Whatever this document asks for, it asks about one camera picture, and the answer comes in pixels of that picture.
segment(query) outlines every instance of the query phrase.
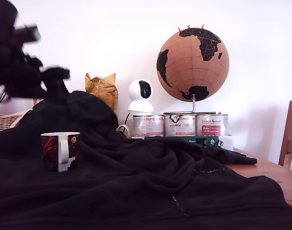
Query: white wall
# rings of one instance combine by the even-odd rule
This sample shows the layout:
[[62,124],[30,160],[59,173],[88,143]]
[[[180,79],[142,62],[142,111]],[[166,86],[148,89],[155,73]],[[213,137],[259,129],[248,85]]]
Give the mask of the white wall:
[[[69,91],[84,90],[85,73],[116,72],[119,120],[130,103],[127,89],[137,78],[154,87],[157,114],[189,110],[157,79],[156,60],[178,27],[201,27],[227,47],[230,70],[222,88],[198,102],[199,111],[229,113],[235,147],[278,162],[289,100],[292,100],[292,0],[12,0],[17,25],[37,23],[42,40],[25,50],[46,66],[70,68]],[[7,113],[32,106],[3,106]]]

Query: mug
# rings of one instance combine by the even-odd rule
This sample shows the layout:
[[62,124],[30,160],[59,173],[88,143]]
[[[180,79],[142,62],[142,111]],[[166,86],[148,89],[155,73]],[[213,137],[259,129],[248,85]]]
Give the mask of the mug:
[[80,133],[43,133],[41,140],[46,171],[64,172],[78,167]]

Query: black blanket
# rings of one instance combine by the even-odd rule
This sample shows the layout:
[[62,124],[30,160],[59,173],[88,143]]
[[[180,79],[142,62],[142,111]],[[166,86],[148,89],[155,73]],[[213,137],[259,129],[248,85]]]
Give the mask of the black blanket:
[[[224,163],[256,163],[176,138],[127,139],[97,97],[42,101],[0,132],[0,229],[292,229],[292,207],[265,176]],[[40,134],[81,133],[79,167],[46,172]]]

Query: gold bag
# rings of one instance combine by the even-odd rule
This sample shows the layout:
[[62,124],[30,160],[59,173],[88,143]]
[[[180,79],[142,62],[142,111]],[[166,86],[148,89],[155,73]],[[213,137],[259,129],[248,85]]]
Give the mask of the gold bag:
[[117,114],[118,91],[115,86],[115,74],[105,78],[90,78],[85,75],[85,91],[99,97]]

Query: wicker basket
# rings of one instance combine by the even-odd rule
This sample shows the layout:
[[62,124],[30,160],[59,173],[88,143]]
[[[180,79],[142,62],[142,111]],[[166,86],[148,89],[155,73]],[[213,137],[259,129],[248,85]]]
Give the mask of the wicker basket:
[[0,131],[9,128],[14,121],[20,118],[22,113],[15,113],[11,115],[1,115],[0,114]]

